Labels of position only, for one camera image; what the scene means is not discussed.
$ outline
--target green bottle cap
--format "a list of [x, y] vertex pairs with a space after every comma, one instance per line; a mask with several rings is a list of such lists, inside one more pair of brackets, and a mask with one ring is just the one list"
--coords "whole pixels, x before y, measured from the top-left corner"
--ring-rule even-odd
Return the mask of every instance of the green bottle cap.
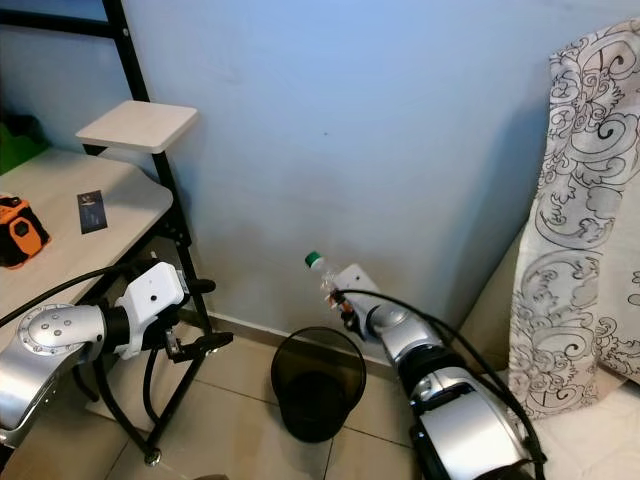
[[315, 262], [319, 258], [322, 258], [322, 255], [320, 255], [318, 252], [314, 250], [309, 255], [304, 257], [304, 263], [307, 264], [307, 267], [311, 268], [311, 265], [313, 265], [313, 262]]

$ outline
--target white and black patterned fabric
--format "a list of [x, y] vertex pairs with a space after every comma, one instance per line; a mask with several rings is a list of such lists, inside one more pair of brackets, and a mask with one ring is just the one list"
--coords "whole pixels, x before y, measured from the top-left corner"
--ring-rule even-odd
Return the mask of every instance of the white and black patterned fabric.
[[542, 418], [640, 382], [640, 18], [554, 54], [544, 164], [515, 275], [509, 384]]

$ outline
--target dark card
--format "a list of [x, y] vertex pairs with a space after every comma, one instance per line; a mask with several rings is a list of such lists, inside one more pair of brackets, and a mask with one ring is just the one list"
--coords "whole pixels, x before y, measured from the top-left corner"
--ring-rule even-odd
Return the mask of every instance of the dark card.
[[104, 213], [104, 202], [100, 190], [78, 195], [78, 211], [80, 212], [80, 230], [83, 234], [107, 228], [107, 216]]

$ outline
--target light blue wall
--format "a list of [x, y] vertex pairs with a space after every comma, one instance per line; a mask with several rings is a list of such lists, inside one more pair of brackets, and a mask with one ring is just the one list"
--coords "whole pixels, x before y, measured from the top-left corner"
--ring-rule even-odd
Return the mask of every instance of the light blue wall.
[[[51, 2], [0, 1], [51, 9]], [[100, 17], [99, 2], [63, 12]], [[337, 324], [302, 259], [361, 263], [459, 321], [524, 221], [547, 58], [637, 0], [131, 0], [152, 97], [197, 107], [170, 151], [216, 311]], [[58, 145], [127, 98], [108, 41], [4, 28], [7, 105]]]

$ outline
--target black mesh trash can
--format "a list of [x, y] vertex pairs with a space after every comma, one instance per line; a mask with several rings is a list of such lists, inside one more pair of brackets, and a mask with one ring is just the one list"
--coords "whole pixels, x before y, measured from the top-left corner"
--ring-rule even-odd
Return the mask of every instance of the black mesh trash can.
[[366, 380], [366, 365], [355, 343], [326, 327], [293, 333], [271, 364], [282, 420], [303, 442], [336, 435], [362, 398]]

